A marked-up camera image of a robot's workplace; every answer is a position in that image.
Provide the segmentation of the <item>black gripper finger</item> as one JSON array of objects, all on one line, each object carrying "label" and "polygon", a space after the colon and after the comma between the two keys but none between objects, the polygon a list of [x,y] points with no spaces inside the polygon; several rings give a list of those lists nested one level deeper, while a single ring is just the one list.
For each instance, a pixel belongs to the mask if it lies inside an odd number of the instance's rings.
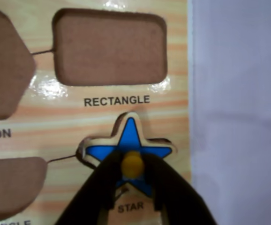
[{"label": "black gripper finger", "polygon": [[144,178],[152,187],[154,210],[164,225],[215,225],[203,198],[162,158],[142,154]]},{"label": "black gripper finger", "polygon": [[66,207],[57,225],[106,225],[109,210],[114,208],[116,183],[122,178],[122,153],[112,152]]}]

